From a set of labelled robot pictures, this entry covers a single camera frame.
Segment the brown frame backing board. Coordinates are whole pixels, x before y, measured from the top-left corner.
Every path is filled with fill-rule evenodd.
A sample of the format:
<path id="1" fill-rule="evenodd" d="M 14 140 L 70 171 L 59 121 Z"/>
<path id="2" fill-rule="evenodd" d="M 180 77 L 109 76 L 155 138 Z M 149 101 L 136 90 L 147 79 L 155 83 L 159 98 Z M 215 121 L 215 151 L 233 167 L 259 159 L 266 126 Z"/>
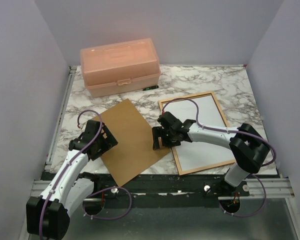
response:
<path id="1" fill-rule="evenodd" d="M 104 153 L 86 169 L 94 174 L 108 172 L 122 187 L 137 175 L 162 173 L 172 165 L 169 148 L 153 150 L 152 127 L 129 99 L 125 99 L 101 114 L 118 144 Z"/>

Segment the flower field photo print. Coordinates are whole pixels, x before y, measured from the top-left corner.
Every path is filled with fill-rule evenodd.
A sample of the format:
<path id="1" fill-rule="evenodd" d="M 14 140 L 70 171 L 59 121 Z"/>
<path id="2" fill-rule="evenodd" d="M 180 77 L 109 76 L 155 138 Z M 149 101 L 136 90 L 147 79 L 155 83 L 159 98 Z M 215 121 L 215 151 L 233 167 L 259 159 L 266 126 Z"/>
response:
<path id="1" fill-rule="evenodd" d="M 229 126 L 213 92 L 186 95 L 183 100 L 171 103 L 169 101 L 169 98 L 159 100 L 159 109 L 172 113 L 182 122 L 187 119 L 195 120 L 196 107 L 198 107 L 198 120 L 201 124 L 217 128 Z M 235 162 L 229 149 L 210 143 L 184 141 L 180 146 L 173 147 L 171 151 L 180 175 L 205 171 Z"/>

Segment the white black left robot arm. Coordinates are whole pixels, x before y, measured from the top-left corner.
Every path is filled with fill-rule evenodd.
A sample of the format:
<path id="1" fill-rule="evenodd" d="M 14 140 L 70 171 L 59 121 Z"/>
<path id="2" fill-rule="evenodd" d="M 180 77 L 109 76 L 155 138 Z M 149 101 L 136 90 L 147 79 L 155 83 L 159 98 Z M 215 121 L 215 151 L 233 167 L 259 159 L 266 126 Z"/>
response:
<path id="1" fill-rule="evenodd" d="M 90 174 L 80 175 L 94 161 L 116 146 L 118 141 L 107 126 L 88 120 L 84 132 L 69 142 L 66 158 L 48 186 L 26 203 L 26 229 L 29 234 L 61 240 L 76 207 L 87 196 L 100 194 L 101 185 Z"/>

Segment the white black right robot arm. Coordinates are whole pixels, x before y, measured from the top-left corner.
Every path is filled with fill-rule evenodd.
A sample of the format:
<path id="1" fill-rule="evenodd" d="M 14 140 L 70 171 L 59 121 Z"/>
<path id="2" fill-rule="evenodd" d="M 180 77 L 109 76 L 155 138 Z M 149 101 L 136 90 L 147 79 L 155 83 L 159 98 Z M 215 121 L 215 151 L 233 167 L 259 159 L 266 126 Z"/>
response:
<path id="1" fill-rule="evenodd" d="M 207 143 L 231 150 L 235 164 L 226 172 L 220 183 L 220 191 L 231 196 L 248 176 L 259 172 L 272 147 L 249 124 L 238 128 L 202 126 L 193 119 L 181 122 L 160 120 L 160 126 L 152 128 L 153 150 L 161 146 L 171 148 L 181 142 Z"/>

